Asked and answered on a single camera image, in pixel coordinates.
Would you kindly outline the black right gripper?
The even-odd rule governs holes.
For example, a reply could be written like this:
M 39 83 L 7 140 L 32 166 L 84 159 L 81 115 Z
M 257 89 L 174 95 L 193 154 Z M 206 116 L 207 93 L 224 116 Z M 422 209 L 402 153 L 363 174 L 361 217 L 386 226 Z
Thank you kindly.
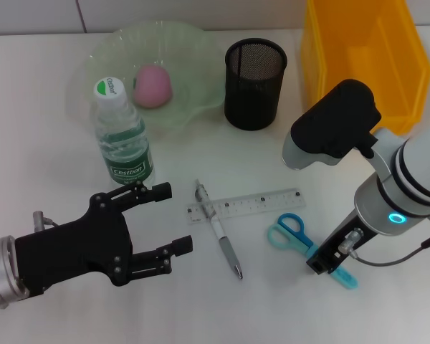
M 342 253 L 338 247 L 347 239 L 349 233 L 354 229 L 360 229 L 363 232 L 360 240 L 353 245 L 353 249 L 363 246 L 377 235 L 369 229 L 360 219 L 356 210 L 343 220 L 337 229 L 324 241 L 321 249 L 318 245 L 313 245 L 306 253 L 306 264 L 316 274 L 332 273 L 343 261 L 349 257 L 349 253 Z

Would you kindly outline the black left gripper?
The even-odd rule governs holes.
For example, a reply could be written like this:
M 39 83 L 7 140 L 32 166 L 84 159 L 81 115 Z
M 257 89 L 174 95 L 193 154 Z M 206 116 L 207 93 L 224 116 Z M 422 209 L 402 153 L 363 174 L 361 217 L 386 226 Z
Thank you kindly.
M 169 182 L 147 188 L 141 181 L 90 198 L 81 218 L 15 239 L 19 279 L 30 297 L 91 272 L 106 275 L 116 287 L 172 272 L 171 257 L 193 251 L 191 235 L 152 251 L 133 254 L 122 212 L 172 198 Z

